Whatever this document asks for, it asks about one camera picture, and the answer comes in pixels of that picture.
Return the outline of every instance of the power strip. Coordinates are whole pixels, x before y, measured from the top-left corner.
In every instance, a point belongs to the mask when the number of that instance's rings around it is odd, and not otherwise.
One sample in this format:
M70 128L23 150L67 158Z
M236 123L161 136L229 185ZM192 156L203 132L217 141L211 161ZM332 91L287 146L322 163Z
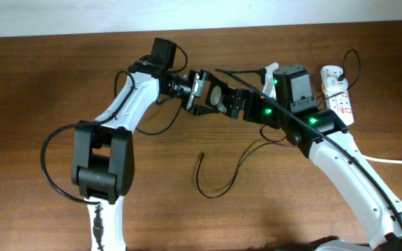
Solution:
M327 99L326 103L327 108L336 112L344 124L349 126L355 122L355 119L353 118L353 111L350 105L350 97L348 96L348 91L346 91L348 81L347 79L338 81L342 72L342 68L338 66L324 66L320 71L320 76L322 77L322 91L325 94L325 98L343 92L336 97Z

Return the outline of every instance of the white wall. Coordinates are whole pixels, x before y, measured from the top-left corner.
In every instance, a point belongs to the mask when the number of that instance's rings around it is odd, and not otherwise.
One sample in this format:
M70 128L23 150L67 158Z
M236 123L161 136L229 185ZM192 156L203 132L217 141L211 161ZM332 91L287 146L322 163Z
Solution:
M0 36L402 20L402 0L0 0Z

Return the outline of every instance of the green led light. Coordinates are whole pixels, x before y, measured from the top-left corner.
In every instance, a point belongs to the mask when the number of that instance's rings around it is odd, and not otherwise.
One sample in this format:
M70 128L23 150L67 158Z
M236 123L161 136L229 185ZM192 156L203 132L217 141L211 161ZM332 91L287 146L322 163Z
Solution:
M265 115L270 115L272 113L272 109L271 108L266 108L265 110L263 110L263 113Z

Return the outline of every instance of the cable connector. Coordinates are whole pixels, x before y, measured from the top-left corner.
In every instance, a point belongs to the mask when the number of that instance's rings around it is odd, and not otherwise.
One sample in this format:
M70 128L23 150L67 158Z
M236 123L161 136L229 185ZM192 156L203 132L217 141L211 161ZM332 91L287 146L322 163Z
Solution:
M94 218L94 225L92 227L92 233L94 235L94 238L96 238L96 242L98 245L98 250L103 251L104 245L102 245L102 235L103 235L103 222L101 218L101 211L103 208L101 205L97 205L96 210L94 213L96 213L96 217Z
M343 73L338 77L338 81L341 82L345 79L345 70L343 71Z

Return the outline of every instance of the black bracket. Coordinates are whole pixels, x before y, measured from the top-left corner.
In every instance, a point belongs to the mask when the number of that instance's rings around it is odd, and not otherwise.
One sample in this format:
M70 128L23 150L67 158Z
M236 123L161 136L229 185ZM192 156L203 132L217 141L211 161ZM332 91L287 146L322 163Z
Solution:
M249 90L232 88L212 74L209 75L207 80L210 81L210 87L206 98L206 105L212 107L217 112L229 116L231 119L238 119Z
M281 67L273 72L277 100L293 114L316 106L315 96L311 91L309 74L303 65Z
M170 74L171 80L164 81L169 82L168 88L170 89L165 94L178 93L182 99L182 108L193 115L202 116L210 113L218 113L214 109L195 104L195 100L202 97L204 86L210 76L211 74L205 70L201 70L200 72L191 70L188 76L182 77Z
M102 146L111 148L110 156L93 153ZM75 129L72 182L80 195L106 199L114 204L129 191L134 177L133 134L117 129L81 127Z

